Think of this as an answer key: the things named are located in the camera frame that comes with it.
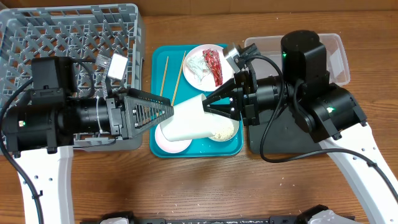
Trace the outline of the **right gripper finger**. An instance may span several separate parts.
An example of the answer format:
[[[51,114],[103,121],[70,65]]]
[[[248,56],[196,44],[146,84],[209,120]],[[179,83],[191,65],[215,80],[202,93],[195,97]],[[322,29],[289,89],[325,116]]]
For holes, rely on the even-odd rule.
[[[212,92],[210,95],[208,95],[206,99],[202,101],[202,104],[203,106],[207,106],[224,98],[234,99],[236,95],[235,89],[235,80],[231,78],[227,82],[222,84],[219,88],[217,88],[214,92]]]
[[[236,121],[241,120],[240,110],[235,105],[205,105],[203,109],[207,113],[217,114]]]

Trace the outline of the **grey bowl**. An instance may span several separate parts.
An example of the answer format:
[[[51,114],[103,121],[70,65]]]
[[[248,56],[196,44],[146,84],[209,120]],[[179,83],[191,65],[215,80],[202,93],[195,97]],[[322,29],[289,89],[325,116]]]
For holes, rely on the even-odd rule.
[[[215,135],[210,139],[217,142],[225,142],[232,139],[239,129],[239,121],[229,118],[216,118],[215,119]]]

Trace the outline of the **red wrapper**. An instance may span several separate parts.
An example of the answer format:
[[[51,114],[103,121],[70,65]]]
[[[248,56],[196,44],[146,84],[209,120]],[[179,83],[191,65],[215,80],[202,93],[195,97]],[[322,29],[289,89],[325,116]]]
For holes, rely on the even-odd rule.
[[[203,51],[203,57],[205,59],[206,66],[213,74],[215,86],[221,86],[223,84],[223,74],[218,51],[206,49]]]

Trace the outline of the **white paper cup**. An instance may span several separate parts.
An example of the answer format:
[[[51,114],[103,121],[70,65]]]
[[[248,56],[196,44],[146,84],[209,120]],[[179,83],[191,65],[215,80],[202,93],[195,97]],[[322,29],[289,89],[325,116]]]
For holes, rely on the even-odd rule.
[[[160,123],[170,142],[212,137],[216,133],[213,115],[203,109],[204,94],[199,94],[173,107],[174,115]]]

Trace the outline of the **small pink-rimmed plate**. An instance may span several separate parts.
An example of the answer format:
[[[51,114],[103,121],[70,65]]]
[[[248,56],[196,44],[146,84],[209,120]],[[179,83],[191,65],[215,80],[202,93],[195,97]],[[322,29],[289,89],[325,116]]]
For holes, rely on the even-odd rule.
[[[192,140],[170,142],[165,138],[160,126],[158,125],[155,129],[155,142],[164,152],[176,154],[186,150],[189,145],[191,145]]]

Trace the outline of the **wooden chopstick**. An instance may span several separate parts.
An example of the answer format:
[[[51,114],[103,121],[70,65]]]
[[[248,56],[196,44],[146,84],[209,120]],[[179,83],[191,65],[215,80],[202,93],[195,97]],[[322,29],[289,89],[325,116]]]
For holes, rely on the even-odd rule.
[[[176,96],[177,96],[177,90],[178,90],[178,86],[179,86],[179,82],[180,82],[180,77],[181,77],[181,74],[182,74],[182,71],[183,71],[183,63],[184,63],[186,54],[187,54],[187,52],[184,51],[183,59],[181,61],[180,70],[179,70],[179,73],[178,73],[178,77],[177,77],[177,81],[176,81],[176,85],[175,85],[175,89],[174,89],[174,93],[173,93],[173,97],[172,97],[172,102],[171,102],[172,106],[174,105],[175,99],[176,99]]]
[[[165,78],[166,78],[166,75],[167,75],[168,64],[169,64],[169,56],[167,56],[166,62],[165,62],[164,74],[163,74],[163,77],[162,77],[162,84],[161,84],[161,89],[160,89],[160,96],[162,96],[163,92],[164,92],[164,85],[165,85]]]

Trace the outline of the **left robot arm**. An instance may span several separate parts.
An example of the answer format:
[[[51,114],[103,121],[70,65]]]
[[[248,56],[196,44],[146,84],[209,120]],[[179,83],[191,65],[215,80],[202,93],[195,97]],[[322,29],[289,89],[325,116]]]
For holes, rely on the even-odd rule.
[[[42,57],[32,76],[1,109],[1,151],[19,174],[27,223],[73,223],[74,137],[106,133],[132,139],[174,114],[167,98],[126,88],[100,98],[75,97],[75,64],[86,59]]]

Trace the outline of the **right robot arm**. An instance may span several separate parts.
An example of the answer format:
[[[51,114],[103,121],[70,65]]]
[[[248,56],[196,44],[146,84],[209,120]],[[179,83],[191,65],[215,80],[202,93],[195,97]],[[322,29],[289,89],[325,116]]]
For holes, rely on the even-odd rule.
[[[223,54],[234,77],[203,102],[206,112],[255,126],[259,113],[287,105],[295,124],[320,145],[344,175],[370,223],[397,222],[397,178],[384,160],[364,111],[345,88],[330,81],[327,51],[319,35],[296,30],[280,41],[276,76],[256,78],[254,60],[267,61],[255,44]]]

